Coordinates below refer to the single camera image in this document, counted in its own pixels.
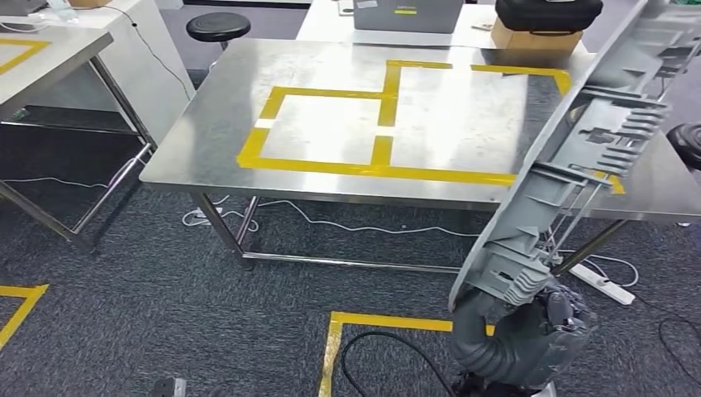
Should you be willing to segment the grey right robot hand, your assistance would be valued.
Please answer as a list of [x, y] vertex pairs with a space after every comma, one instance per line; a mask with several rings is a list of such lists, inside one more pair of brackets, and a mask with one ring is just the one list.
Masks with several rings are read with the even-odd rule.
[[584, 350], [597, 326], [583, 296], [558, 280], [511, 309], [473, 288], [453, 311], [452, 351], [462, 370], [490, 383], [541, 390]]

